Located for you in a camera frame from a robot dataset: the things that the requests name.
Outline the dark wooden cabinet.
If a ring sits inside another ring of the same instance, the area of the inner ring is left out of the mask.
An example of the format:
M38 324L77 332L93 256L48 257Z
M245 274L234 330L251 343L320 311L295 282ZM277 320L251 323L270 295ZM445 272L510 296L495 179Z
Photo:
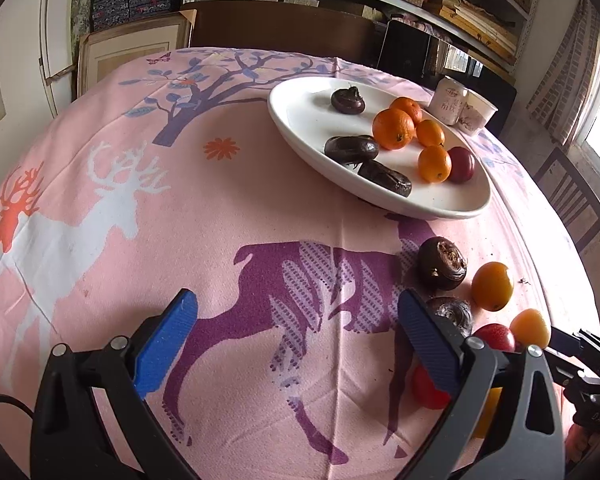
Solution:
M346 12L272 1L187 3L194 47L297 52L375 67L385 26Z

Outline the large orange mandarin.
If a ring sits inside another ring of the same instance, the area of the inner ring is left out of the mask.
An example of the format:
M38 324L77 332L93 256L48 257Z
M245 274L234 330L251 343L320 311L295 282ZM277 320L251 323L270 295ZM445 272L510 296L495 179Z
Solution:
M416 130L413 119L404 110L389 107L381 110L372 122L376 142L385 150L400 150L413 140Z

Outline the small red plum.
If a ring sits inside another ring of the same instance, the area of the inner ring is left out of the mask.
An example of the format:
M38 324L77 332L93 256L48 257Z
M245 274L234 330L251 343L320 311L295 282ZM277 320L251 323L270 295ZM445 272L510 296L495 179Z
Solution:
M481 326L472 336L481 339L493 350L513 352L516 340L510 329L502 324L489 323Z

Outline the pink patterned tablecloth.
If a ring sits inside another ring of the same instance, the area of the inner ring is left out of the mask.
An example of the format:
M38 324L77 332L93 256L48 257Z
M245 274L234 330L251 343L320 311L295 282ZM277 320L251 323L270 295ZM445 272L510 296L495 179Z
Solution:
M33 404L54 344L102 347L187 288L198 321L146 400L198 474L391 479L437 417L393 329L421 242L509 267L480 323L598 329L569 234L489 133L469 143L495 188L468 220L390 218L309 167L266 100L332 76L430 98L340 58L202 48L126 64L55 119L0 192L0 392Z

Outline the pink drink can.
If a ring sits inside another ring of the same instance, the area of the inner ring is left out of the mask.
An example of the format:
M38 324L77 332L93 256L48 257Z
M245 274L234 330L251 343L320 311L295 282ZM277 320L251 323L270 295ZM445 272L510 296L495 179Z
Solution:
M447 126L454 126L460 118L467 100L468 90L460 82L449 76L439 80L427 112Z

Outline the yellow peach fruit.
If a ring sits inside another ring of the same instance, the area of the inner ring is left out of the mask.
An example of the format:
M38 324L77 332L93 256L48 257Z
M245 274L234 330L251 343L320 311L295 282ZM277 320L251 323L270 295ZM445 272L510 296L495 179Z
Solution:
M541 349L550 343L552 332L542 313L535 309L526 309L517 314L509 324L509 330L523 347L535 344Z

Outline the small orange kumquat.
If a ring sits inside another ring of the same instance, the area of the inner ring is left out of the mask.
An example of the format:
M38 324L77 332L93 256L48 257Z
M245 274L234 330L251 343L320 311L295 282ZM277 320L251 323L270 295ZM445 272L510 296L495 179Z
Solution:
M477 307L496 312L502 310L512 298L514 283L508 266L491 261L480 266L471 282L471 299Z

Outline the white paper cup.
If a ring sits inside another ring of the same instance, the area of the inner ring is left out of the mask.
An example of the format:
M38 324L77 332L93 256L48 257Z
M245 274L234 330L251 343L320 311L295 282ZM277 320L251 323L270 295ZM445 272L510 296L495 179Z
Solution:
M467 90L465 104L460 111L455 127L474 136L479 133L498 111L498 108L474 90Z

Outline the dark water chestnut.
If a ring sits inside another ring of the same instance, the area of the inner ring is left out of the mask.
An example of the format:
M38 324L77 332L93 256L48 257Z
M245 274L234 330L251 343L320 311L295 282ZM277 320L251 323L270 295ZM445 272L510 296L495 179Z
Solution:
M474 329L474 318L471 307L466 301L451 296L441 296L428 299L426 305L435 315L450 320L464 338L471 335Z
M467 259L460 248L445 237L430 237L419 247L416 272L426 289L456 289L464 282L467 268Z
M380 162L376 162L376 160L363 162L358 168L358 175L403 197L409 196L412 192L412 182L408 177Z
M355 86L336 90L330 97L330 104L337 112L346 115L362 114L366 107Z
M359 165L378 153L379 144L372 136L333 136L324 145L324 154L341 165Z

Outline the dark wooden chair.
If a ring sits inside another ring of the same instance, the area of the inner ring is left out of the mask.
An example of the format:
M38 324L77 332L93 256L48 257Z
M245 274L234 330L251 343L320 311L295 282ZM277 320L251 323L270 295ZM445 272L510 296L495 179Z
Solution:
M560 179L550 189L546 198L564 227L569 229L588 210L594 214L592 226L579 237L572 238L580 254L600 232L600 199L561 148L553 148L541 167L536 170L533 181L537 186L541 186L541 183L548 179L553 167L559 169Z

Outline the small orange mandarin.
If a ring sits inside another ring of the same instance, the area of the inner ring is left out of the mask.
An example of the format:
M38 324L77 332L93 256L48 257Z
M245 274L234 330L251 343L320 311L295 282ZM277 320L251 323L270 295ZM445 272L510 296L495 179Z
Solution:
M416 126L416 136L418 143L424 148L443 146L445 142L444 130L432 119L423 119Z

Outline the framed picture leaning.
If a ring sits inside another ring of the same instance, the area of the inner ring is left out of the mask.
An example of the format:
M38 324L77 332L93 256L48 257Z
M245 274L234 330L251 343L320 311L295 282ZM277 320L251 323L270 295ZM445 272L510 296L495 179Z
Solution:
M76 66L76 96L83 96L127 62L188 47L196 17L196 10L161 14L84 36Z

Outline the dark red plum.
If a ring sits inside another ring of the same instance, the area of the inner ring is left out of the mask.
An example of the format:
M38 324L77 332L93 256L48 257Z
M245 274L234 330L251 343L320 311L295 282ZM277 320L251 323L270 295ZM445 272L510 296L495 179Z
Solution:
M468 182L475 174L476 159L474 154L462 146L454 146L449 150L451 172L449 180L462 184Z

